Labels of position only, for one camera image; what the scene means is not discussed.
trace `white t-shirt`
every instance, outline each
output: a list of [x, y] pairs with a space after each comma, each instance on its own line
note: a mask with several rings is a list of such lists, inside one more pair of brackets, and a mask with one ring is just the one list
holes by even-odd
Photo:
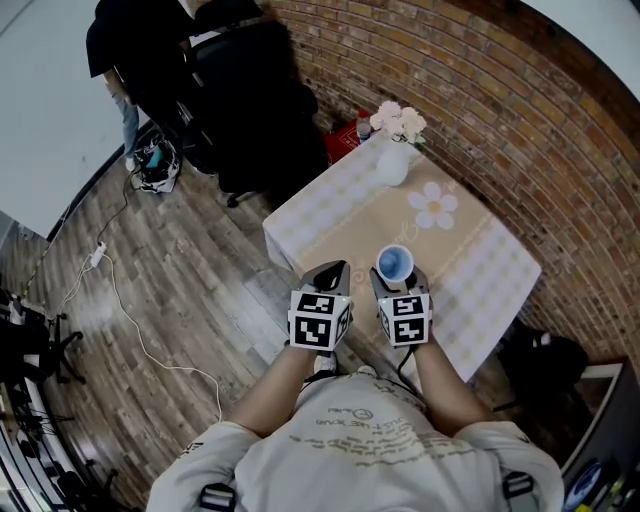
[[238, 511], [506, 511], [503, 476], [513, 471], [529, 475], [533, 490], [528, 506], [511, 509], [562, 508], [557, 464], [513, 423], [478, 423], [449, 438], [404, 389], [353, 374], [308, 386], [266, 439], [213, 425], [155, 482], [147, 511], [199, 510], [212, 483], [236, 490]]

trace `black shirt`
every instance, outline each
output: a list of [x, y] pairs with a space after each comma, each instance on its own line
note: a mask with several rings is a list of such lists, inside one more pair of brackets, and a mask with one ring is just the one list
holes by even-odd
[[178, 0], [100, 0], [87, 31], [89, 71], [115, 68], [129, 92], [162, 87], [184, 67], [178, 43], [192, 33]]

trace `white cable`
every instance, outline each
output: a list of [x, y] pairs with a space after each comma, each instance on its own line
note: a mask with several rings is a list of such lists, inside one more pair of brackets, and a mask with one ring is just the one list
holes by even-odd
[[162, 364], [155, 357], [153, 357], [151, 354], [149, 354], [149, 352], [147, 352], [147, 349], [144, 346], [144, 341], [142, 340], [142, 332], [140, 331], [140, 326], [138, 325], [138, 323], [133, 318], [131, 318], [129, 316], [129, 313], [127, 313], [127, 311], [124, 309], [124, 306], [122, 305], [122, 299], [120, 299], [120, 294], [118, 293], [118, 288], [116, 287], [116, 275], [115, 275], [115, 270], [114, 270], [114, 266], [113, 266], [113, 260], [107, 254], [105, 254], [104, 257], [109, 260], [109, 263], [111, 263], [111, 281], [113, 283], [113, 291], [116, 293], [116, 297], [118, 298], [118, 305], [120, 306], [120, 309], [125, 314], [125, 316], [129, 319], [129, 321], [135, 326], [136, 330], [138, 331], [138, 339], [140, 340], [140, 346], [142, 347], [142, 351], [144, 352], [144, 354], [149, 359], [151, 359], [154, 363], [156, 363], [157, 365], [161, 366], [165, 370], [184, 370], [184, 371], [188, 371], [188, 372], [197, 372], [197, 373], [199, 373], [201, 375], [204, 375], [205, 377], [211, 379], [216, 385], [216, 401], [218, 402], [218, 422], [222, 421], [222, 406], [220, 405], [220, 386], [218, 384], [218, 381], [215, 378], [213, 378], [208, 373], [203, 372], [202, 370], [198, 370], [197, 368], [184, 368], [182, 366], [167, 366], [165, 364]]
[[92, 267], [89, 267], [87, 269], [85, 269], [84, 267], [87, 265], [87, 261], [89, 261], [89, 258], [91, 257], [91, 254], [89, 254], [84, 262], [82, 263], [82, 267], [80, 268], [80, 273], [78, 274], [78, 277], [76, 279], [76, 282], [73, 284], [73, 286], [71, 287], [71, 289], [67, 292], [67, 294], [64, 296], [64, 299], [62, 299], [62, 303], [60, 304], [60, 307], [58, 308], [58, 310], [56, 311], [56, 314], [53, 315], [53, 317], [50, 317], [49, 315], [46, 315], [47, 320], [49, 320], [50, 322], [53, 322], [55, 320], [55, 318], [62, 312], [62, 308], [64, 308], [65, 304], [67, 302], [69, 302], [71, 299], [73, 299], [78, 291], [80, 291], [80, 283], [82, 281], [82, 277], [89, 272], [89, 270], [91, 270]]

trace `strap buckle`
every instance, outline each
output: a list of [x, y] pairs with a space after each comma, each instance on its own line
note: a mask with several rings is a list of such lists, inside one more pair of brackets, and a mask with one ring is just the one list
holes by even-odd
[[236, 493], [225, 484], [205, 485], [200, 492], [200, 508], [233, 512], [236, 508]]

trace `brick wall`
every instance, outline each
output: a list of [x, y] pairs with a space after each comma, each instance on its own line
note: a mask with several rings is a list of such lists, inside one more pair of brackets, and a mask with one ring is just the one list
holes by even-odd
[[[580, 341], [594, 360], [628, 354], [640, 368], [633, 127], [614, 120], [602, 97], [536, 45], [443, 0], [272, 0], [271, 7], [290, 30], [321, 125], [385, 99], [416, 107], [428, 121], [425, 154], [542, 265], [523, 319]], [[637, 102], [623, 113], [630, 108], [637, 118]]]

